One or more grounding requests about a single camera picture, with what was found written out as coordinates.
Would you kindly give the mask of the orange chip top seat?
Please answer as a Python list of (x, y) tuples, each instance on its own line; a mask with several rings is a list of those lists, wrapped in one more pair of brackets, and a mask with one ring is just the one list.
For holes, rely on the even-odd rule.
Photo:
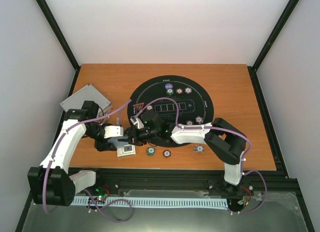
[(183, 93), (183, 90), (182, 90), (181, 88), (178, 88), (178, 89), (176, 90), (176, 93), (177, 93), (177, 94), (182, 94), (182, 93)]

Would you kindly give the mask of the orange chip seat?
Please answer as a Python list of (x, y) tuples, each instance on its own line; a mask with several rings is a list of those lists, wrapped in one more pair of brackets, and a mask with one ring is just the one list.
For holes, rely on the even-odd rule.
[(182, 94), (182, 93), (183, 93), (183, 90), (182, 90), (181, 88), (178, 88), (178, 89), (176, 90), (176, 93), (177, 93), (177, 94)]
[(188, 120), (188, 121), (186, 121), (186, 124), (189, 125), (189, 126), (191, 126), (191, 125), (193, 125), (194, 123), (193, 123), (193, 121)]

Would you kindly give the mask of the blue chip top seat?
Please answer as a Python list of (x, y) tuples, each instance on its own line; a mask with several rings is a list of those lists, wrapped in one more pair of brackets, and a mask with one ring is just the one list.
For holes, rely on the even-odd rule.
[(186, 94), (192, 93), (192, 89), (190, 87), (185, 88), (184, 91), (185, 91)]

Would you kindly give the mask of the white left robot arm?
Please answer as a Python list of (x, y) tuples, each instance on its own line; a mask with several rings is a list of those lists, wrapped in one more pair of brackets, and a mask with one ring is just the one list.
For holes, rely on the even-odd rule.
[(69, 109), (63, 119), (61, 131), (52, 149), (38, 167), (31, 167), (27, 178), (32, 199), (36, 204), (69, 206), (79, 192), (88, 188), (92, 193), (103, 190), (104, 181), (95, 171), (81, 170), (69, 175), (70, 162), (84, 135), (95, 140), (102, 150), (114, 150), (108, 140), (122, 136), (120, 126), (98, 123), (99, 106), (85, 101), (80, 109)]

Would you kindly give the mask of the green chip top seat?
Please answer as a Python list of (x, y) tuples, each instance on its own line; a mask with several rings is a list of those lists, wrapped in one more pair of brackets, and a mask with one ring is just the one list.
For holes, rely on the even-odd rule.
[(167, 90), (166, 90), (166, 94), (167, 94), (167, 95), (173, 95), (173, 94), (174, 94), (173, 89), (167, 89)]

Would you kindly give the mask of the blue backed card deck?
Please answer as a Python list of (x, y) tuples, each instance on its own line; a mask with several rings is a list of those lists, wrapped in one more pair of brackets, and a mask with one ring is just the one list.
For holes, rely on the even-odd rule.
[(108, 142), (113, 144), (115, 147), (119, 148), (119, 147), (124, 147), (126, 145), (129, 145), (130, 143), (127, 141), (120, 141), (117, 138), (109, 138)]

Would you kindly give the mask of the green poker chip stack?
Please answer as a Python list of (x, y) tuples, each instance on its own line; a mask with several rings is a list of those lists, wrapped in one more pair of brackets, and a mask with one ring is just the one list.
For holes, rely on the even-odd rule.
[(155, 152), (156, 152), (155, 147), (148, 147), (146, 150), (147, 156), (153, 156), (155, 154)]

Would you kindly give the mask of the orange poker chip stack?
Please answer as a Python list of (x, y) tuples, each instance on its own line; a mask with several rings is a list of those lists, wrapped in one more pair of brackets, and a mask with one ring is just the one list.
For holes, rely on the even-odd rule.
[(171, 151), (170, 150), (164, 150), (163, 151), (163, 153), (162, 153), (162, 155), (165, 157), (165, 158), (168, 158), (168, 157), (170, 157), (171, 156)]

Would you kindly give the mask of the blue poker chip stack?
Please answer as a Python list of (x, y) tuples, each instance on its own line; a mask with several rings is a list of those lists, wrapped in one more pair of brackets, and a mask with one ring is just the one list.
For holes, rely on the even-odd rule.
[(205, 151), (205, 148), (203, 145), (195, 145), (193, 150), (196, 152), (196, 153), (203, 153)]

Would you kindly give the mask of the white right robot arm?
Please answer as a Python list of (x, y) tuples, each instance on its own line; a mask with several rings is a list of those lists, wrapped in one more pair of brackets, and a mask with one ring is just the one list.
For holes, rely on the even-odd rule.
[(124, 141), (135, 146), (142, 146), (152, 139), (177, 145), (207, 145), (224, 163), (223, 179), (226, 185), (234, 187), (245, 175), (245, 156), (252, 148), (245, 134), (221, 118), (201, 125), (134, 119), (133, 125), (124, 131)]

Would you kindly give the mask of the blue chip seat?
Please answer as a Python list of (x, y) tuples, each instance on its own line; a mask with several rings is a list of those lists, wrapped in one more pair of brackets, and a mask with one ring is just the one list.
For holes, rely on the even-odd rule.
[(203, 121), (204, 121), (203, 118), (200, 117), (200, 116), (197, 116), (197, 117), (195, 118), (195, 122), (198, 123), (198, 124), (202, 124)]
[(192, 93), (192, 89), (190, 87), (185, 88), (184, 91), (185, 91), (186, 94)]

